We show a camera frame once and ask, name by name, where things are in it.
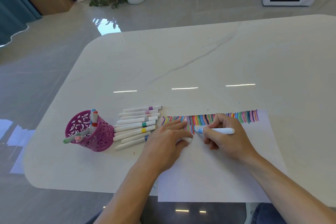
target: gray tile floor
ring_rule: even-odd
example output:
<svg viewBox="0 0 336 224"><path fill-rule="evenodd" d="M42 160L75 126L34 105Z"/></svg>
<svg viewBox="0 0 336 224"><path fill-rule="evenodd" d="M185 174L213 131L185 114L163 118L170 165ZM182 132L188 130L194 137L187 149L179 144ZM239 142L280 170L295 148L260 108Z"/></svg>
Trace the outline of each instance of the gray tile floor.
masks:
<svg viewBox="0 0 336 224"><path fill-rule="evenodd" d="M335 16L336 0L316 0L311 7L263 7L261 0L146 0L115 10L90 8L85 1L30 23L0 48L0 222L80 224L112 197L34 188L21 163L23 148L90 41L115 32L308 14ZM176 213L177 208L190 212ZM201 208L207 213L200 215ZM244 223L245 217L245 204L158 203L150 197L142 223Z"/></svg>

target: colorful stroke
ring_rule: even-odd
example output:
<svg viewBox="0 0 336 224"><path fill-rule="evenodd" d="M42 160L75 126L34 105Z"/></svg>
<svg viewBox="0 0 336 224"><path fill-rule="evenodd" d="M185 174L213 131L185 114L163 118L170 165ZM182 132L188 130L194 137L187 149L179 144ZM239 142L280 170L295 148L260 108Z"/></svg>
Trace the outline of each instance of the colorful stroke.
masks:
<svg viewBox="0 0 336 224"><path fill-rule="evenodd" d="M229 112L225 115L234 117L240 121L240 123L254 123L259 121L258 110L244 111L244 112ZM193 116L162 116L161 125L181 119L181 121L187 121L188 125L185 130L190 131L195 134L194 125L196 126L205 126L213 122L215 115L214 114L204 114L204 115L193 115Z"/></svg>

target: purple pen holder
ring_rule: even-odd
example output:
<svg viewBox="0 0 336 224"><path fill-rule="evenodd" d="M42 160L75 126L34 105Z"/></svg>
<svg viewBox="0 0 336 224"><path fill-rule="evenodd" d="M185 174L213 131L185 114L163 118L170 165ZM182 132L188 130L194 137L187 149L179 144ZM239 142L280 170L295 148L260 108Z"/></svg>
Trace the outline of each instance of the purple pen holder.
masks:
<svg viewBox="0 0 336 224"><path fill-rule="evenodd" d="M65 137L72 136L90 128L91 110L80 112L73 116L65 129ZM93 151L104 151L113 144L114 129L100 116L98 116L98 126L96 130L87 139L81 142L71 142Z"/></svg>

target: teal curtain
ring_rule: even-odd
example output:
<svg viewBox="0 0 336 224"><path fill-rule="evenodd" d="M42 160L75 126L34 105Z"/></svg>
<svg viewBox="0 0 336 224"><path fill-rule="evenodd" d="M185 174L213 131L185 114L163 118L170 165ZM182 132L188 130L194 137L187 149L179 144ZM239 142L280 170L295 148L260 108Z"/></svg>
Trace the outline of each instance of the teal curtain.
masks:
<svg viewBox="0 0 336 224"><path fill-rule="evenodd" d="M0 0L0 46L11 36L27 29L27 23L41 18L28 0Z"/></svg>

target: marble tabletop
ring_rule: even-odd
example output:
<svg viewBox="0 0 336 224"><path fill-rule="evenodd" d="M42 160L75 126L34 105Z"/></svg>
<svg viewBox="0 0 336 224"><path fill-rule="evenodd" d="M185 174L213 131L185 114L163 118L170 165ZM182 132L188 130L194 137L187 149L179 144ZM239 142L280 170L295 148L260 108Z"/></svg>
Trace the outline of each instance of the marble tabletop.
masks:
<svg viewBox="0 0 336 224"><path fill-rule="evenodd" d="M103 35L38 125L25 175L38 188L116 192L143 144L100 153L64 145L83 110L116 124L123 109L142 106L170 116L266 109L289 176L336 207L335 29L335 17L309 15ZM243 84L253 85L230 86Z"/></svg>

